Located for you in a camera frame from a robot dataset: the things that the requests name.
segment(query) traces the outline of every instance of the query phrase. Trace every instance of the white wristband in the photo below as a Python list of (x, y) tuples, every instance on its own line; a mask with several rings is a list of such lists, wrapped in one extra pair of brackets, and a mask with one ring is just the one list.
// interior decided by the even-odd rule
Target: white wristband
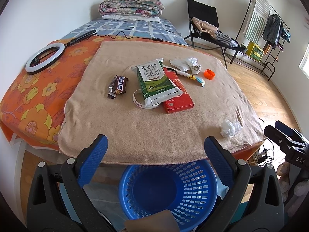
[(155, 104), (155, 105), (152, 105), (152, 106), (149, 106), (149, 107), (146, 107), (144, 104), (141, 104), (139, 103), (136, 98), (135, 98), (135, 93), (142, 93), (142, 90), (141, 89), (138, 89), (136, 90), (134, 93), (133, 93), (133, 102), (139, 107), (139, 108), (143, 108), (143, 109), (154, 109), (154, 108), (157, 108), (160, 103), (158, 104)]

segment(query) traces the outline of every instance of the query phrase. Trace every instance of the window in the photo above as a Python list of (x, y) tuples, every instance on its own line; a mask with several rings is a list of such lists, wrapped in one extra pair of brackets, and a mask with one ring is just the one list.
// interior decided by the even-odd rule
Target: window
[(309, 78), (309, 45), (305, 52), (305, 55), (300, 63), (300, 69), (305, 73), (305, 75)]

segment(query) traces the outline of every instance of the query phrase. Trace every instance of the white pillow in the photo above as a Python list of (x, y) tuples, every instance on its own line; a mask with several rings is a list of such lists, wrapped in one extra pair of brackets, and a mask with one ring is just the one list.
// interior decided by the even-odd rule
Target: white pillow
[(103, 19), (110, 19), (110, 20), (138, 20), (138, 21), (150, 21), (150, 22), (161, 22), (159, 17), (144, 17), (141, 15), (104, 15), (102, 16)]

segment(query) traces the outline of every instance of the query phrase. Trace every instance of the black folding chair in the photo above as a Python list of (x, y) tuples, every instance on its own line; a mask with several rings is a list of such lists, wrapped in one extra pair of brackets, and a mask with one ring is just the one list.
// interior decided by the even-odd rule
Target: black folding chair
[(188, 12), (189, 12), (189, 30), (190, 30), (190, 35), (185, 37), (184, 40), (186, 40), (187, 38), (191, 37), (191, 42), (192, 42), (192, 47), (193, 48), (194, 48), (194, 41), (193, 41), (194, 37), (202, 38), (203, 40), (206, 40), (206, 41), (208, 41), (210, 43), (218, 45), (219, 47), (215, 47), (215, 48), (211, 48), (211, 49), (206, 49), (206, 50), (214, 50), (214, 49), (221, 48), (222, 56), (224, 58), (225, 68), (227, 69), (228, 66), (227, 66), (227, 62), (226, 62), (225, 54), (224, 54), (225, 50), (226, 49), (231, 49), (231, 50), (235, 50), (236, 51), (235, 55), (232, 58), (232, 61), (231, 61), (231, 63), (232, 63), (234, 61), (237, 53), (239, 51), (243, 51), (244, 48), (240, 47), (239, 43), (236, 40), (234, 40), (234, 39), (233, 40), (238, 44), (238, 47), (231, 47), (231, 46), (228, 46), (226, 44), (220, 43), (220, 42), (216, 41), (215, 39), (213, 39), (210, 36), (209, 33), (198, 31), (197, 27), (192, 22), (192, 18), (193, 17), (196, 17), (196, 18), (198, 18), (198, 19), (200, 19), (202, 21), (206, 21), (209, 24), (212, 24), (212, 25), (216, 26), (217, 28), (219, 28), (218, 15), (217, 15), (217, 10), (216, 10), (215, 7), (211, 7), (211, 6), (208, 6), (208, 5), (203, 4), (203, 3), (199, 3), (199, 2), (194, 1), (194, 0), (188, 0)]

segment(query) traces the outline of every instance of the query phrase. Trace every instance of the striped towel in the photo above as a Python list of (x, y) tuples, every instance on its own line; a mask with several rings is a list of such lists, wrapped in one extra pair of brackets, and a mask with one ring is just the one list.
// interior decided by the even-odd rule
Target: striped towel
[(244, 30), (245, 38), (258, 44), (258, 41), (264, 32), (270, 8), (271, 5), (267, 0), (251, 1), (251, 12)]

